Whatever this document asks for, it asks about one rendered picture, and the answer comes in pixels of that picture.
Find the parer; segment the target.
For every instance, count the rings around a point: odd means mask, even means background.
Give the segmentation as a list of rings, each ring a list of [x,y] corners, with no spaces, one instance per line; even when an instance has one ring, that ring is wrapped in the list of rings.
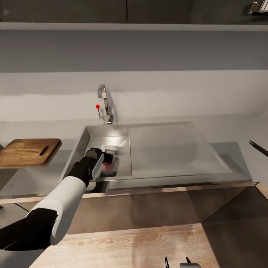
[[[261,146],[257,145],[257,144],[256,144],[255,142],[253,142],[252,140],[251,140],[251,143],[252,143],[253,145],[257,146],[258,148],[260,148],[260,149],[261,149],[262,151],[264,151],[265,153],[268,154],[268,151],[267,151],[267,150],[263,149]]]

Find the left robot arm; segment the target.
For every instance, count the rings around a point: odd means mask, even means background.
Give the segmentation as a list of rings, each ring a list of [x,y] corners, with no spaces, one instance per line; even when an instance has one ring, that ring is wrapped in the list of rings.
[[[117,151],[117,147],[90,148],[25,218],[0,229],[0,268],[30,268],[49,246],[60,243],[89,182],[102,163],[112,163],[113,155],[106,151]]]

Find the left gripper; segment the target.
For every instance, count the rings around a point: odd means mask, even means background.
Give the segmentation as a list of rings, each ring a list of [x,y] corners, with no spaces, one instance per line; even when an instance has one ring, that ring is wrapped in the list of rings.
[[[102,153],[104,153],[104,152],[102,152]],[[107,154],[107,153],[104,153],[104,155],[105,155],[105,159],[103,160],[103,163],[112,163],[113,155]]]

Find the cutting board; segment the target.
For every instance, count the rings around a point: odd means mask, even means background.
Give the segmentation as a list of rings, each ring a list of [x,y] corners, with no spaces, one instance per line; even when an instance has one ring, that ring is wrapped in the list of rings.
[[[0,151],[0,166],[42,166],[51,158],[61,139],[15,139]]]

